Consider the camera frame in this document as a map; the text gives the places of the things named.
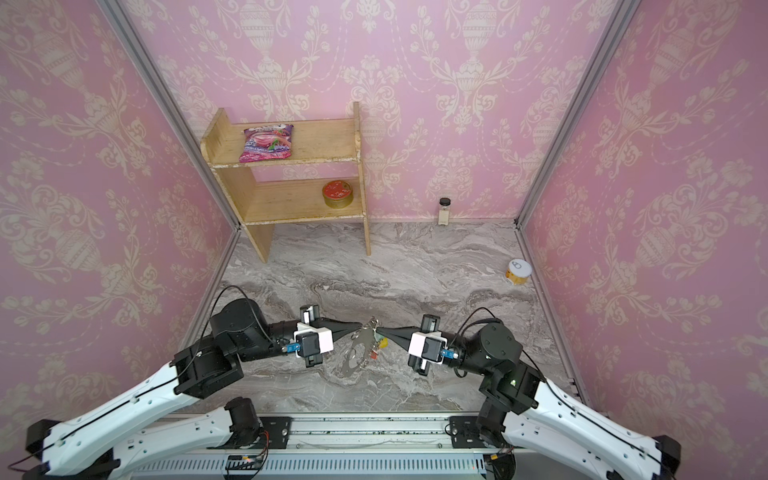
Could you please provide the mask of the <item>orange fruit can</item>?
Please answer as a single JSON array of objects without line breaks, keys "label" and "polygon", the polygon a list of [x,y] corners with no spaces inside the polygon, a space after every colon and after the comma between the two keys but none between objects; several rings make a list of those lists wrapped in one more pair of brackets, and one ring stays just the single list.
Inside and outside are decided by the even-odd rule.
[{"label": "orange fruit can", "polygon": [[512,259],[508,262],[505,276],[515,285],[527,283],[533,273],[530,263],[523,259]]}]

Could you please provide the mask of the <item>red gold round tin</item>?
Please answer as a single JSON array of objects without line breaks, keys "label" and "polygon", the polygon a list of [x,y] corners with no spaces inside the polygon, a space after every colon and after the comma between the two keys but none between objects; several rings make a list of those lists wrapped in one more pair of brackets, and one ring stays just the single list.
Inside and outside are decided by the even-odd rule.
[{"label": "red gold round tin", "polygon": [[322,188],[322,196],[325,204],[332,209],[348,207],[354,200],[354,189],[345,180],[333,180]]}]

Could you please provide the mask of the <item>wooden two-tier shelf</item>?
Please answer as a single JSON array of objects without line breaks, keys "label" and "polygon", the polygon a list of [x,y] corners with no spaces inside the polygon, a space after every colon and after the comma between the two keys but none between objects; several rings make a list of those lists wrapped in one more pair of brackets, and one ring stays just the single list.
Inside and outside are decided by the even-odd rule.
[{"label": "wooden two-tier shelf", "polygon": [[[366,253],[372,253],[358,101],[352,103],[352,111],[350,118],[295,122],[291,157],[252,163],[241,163],[239,157],[245,146],[244,130],[253,125],[231,122],[224,108],[210,120],[200,140],[201,154],[262,262],[268,261],[278,224],[359,220]],[[326,204],[322,194],[326,179],[259,181],[253,173],[259,166],[333,163],[357,167],[354,176],[344,179],[352,187],[352,200],[344,208]]]}]

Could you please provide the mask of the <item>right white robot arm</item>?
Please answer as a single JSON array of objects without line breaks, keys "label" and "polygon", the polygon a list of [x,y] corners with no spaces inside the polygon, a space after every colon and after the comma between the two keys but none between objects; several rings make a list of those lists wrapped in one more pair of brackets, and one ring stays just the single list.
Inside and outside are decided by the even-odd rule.
[{"label": "right white robot arm", "polygon": [[551,383],[501,319],[468,317],[454,334],[426,315],[418,326],[377,327],[425,376],[433,366],[479,375],[485,401],[476,425],[495,446],[521,447],[590,479],[673,479],[681,444],[624,427]]}]

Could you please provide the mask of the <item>aluminium corner post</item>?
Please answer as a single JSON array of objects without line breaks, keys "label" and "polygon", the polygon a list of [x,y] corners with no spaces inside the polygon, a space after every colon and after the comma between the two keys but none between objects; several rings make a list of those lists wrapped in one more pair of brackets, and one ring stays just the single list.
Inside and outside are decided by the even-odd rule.
[{"label": "aluminium corner post", "polygon": [[230,226],[238,231],[240,229],[240,222],[237,220],[233,208],[229,205],[213,173],[207,166],[202,156],[199,142],[167,86],[159,67],[152,59],[138,31],[132,24],[127,9],[119,1],[113,0],[97,0],[96,4],[130,57],[213,200],[224,214]]},{"label": "aluminium corner post", "polygon": [[535,207],[556,168],[561,154],[564,152],[582,115],[589,106],[590,100],[640,4],[640,0],[621,0],[616,2],[606,29],[586,65],[584,75],[565,110],[564,117],[555,132],[552,143],[546,151],[536,175],[533,177],[528,194],[516,218],[516,226],[519,231],[522,231],[531,221]]}]

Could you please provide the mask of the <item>pink snack bag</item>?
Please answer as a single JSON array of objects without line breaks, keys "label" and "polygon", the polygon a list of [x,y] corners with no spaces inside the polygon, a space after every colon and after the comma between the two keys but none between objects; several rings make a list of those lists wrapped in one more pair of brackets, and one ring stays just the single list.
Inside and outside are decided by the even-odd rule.
[{"label": "pink snack bag", "polygon": [[243,131],[245,144],[240,163],[283,160],[292,155],[292,124],[250,127]]}]

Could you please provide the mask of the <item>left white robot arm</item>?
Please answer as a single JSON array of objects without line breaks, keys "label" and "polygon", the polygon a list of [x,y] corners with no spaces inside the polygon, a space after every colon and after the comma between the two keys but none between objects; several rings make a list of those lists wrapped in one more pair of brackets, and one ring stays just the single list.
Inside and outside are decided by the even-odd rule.
[{"label": "left white robot arm", "polygon": [[196,342],[133,388],[70,420],[30,425],[27,457],[36,463],[9,468],[25,479],[124,479],[184,450],[267,444],[268,432],[245,399],[175,426],[155,423],[241,380],[245,362],[294,355],[311,368],[361,327],[323,317],[316,306],[304,308],[297,320],[270,324],[258,303],[241,295],[213,310]]}]

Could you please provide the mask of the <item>aluminium corner post left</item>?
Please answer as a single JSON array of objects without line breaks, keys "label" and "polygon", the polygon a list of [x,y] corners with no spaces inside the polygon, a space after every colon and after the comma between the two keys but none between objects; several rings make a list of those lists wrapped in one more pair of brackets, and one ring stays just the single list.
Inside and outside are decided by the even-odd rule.
[{"label": "aluminium corner post left", "polygon": [[233,208],[229,205],[213,173],[207,166],[202,156],[199,142],[167,86],[159,67],[152,59],[138,31],[132,24],[127,9],[119,1],[113,0],[97,0],[96,4],[130,57],[213,200],[224,214],[230,226],[238,231],[240,229],[240,222],[237,220]]}]

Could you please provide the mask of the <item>aluminium corner post right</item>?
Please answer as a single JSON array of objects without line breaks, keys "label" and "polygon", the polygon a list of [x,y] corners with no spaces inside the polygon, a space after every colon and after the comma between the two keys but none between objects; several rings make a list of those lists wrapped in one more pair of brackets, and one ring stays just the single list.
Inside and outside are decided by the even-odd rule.
[{"label": "aluminium corner post right", "polygon": [[516,218],[516,226],[519,231],[522,231],[531,221],[535,207],[556,168],[561,154],[564,152],[582,115],[589,106],[590,100],[640,4],[640,0],[621,0],[616,2],[606,29],[586,65],[584,75],[565,110],[564,117],[555,132],[552,143],[546,151],[536,175],[533,177],[528,194]]}]

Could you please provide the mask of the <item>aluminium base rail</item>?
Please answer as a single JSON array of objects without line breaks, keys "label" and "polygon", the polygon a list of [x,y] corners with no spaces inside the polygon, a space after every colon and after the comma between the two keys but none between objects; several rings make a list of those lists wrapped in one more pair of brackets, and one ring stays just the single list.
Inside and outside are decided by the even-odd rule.
[{"label": "aluminium base rail", "polygon": [[353,412],[261,414],[278,452],[330,450],[491,451],[475,412]]}]

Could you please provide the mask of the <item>spice jar black lid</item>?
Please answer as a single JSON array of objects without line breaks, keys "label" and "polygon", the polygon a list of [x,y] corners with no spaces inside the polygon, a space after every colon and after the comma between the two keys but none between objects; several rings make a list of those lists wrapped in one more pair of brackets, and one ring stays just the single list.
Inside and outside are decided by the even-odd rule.
[{"label": "spice jar black lid", "polygon": [[450,207],[451,199],[448,197],[442,197],[439,199],[439,211],[438,211],[438,225],[448,226],[450,222]]}]

